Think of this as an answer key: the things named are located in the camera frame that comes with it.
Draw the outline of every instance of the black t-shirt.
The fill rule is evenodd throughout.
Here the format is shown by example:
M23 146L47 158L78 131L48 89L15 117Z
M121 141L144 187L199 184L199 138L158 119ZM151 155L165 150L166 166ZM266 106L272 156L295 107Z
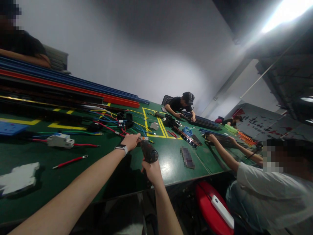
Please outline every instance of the black t-shirt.
M232 127L237 128L237 127L236 127L236 122L235 122L232 118L224 120L224 121L222 122L222 124L227 125L228 122L231 123L231 126L232 126Z
M182 104L180 103L180 97L174 97L169 103L168 103L171 107L171 109L174 112L181 112L183 109L186 109L187 112L191 112L192 108L191 106L182 106Z
M15 30L12 34L0 35L0 48L22 55L47 55L41 42L26 31Z

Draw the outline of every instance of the black cap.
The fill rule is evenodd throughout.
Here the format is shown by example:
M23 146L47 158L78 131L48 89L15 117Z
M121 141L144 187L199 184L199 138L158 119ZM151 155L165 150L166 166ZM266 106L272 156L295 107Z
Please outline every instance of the black cap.
M0 1L0 15L5 15L8 19L15 19L17 15L21 14L19 5L15 0L1 0Z
M183 99L185 100L187 104L192 105L195 99L195 96L191 92L187 91L183 93Z

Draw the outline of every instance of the white t-shirt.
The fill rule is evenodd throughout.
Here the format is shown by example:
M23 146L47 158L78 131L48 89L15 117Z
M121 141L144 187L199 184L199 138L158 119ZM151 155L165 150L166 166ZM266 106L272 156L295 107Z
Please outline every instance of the white t-shirt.
M313 216L313 182L240 163L237 181L263 228L284 228Z

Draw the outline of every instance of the person's right hand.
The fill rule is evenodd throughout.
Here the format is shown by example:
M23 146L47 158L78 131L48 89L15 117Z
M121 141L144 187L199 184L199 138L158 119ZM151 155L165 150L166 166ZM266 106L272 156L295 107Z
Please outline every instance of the person's right hand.
M143 169L147 172L147 177L151 181L152 185L157 188L164 185L159 160L154 163L147 163L144 161L141 163Z
M237 144L237 141L233 138L233 137L227 137L230 141L231 141L231 143L232 144L234 144L234 145L236 145Z
M183 114L180 114L180 113L179 114L174 114L175 118L178 118L178 119L181 119L181 117L180 117L181 115L183 115Z

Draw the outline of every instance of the ceiling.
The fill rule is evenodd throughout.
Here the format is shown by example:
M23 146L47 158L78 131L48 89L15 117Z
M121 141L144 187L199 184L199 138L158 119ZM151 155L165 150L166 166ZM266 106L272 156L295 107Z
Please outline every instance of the ceiling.
M251 41L281 0L213 0L234 33L235 43ZM313 119L313 9L263 35L246 53L288 115L308 125Z

